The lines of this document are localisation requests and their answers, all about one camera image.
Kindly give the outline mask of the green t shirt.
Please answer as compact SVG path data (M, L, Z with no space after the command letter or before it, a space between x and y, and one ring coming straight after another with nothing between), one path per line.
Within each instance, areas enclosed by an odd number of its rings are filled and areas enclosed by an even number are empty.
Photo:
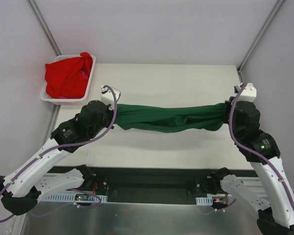
M138 129L161 133L176 133L189 129L217 131L223 125L226 105L161 108L119 104L115 124L123 130Z

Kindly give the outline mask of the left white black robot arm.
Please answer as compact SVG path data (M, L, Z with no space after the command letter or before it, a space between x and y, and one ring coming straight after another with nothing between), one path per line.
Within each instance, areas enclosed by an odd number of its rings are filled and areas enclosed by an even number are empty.
M95 176L86 165L77 166L50 181L42 177L79 147L99 139L101 130L109 131L116 118L116 109L114 101L90 101L75 117L62 122L42 148L19 169L0 176L0 201L4 208L13 215L22 215L58 191L91 189Z

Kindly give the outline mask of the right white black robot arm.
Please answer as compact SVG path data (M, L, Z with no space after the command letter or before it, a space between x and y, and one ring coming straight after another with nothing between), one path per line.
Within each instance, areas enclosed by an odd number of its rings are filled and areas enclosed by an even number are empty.
M281 153L274 138L260 129L260 112L254 103L234 97L225 102L224 121L238 148L256 172L267 198L245 186L223 167L200 181L205 193L228 193L254 214L264 235L294 235L294 193L288 183Z

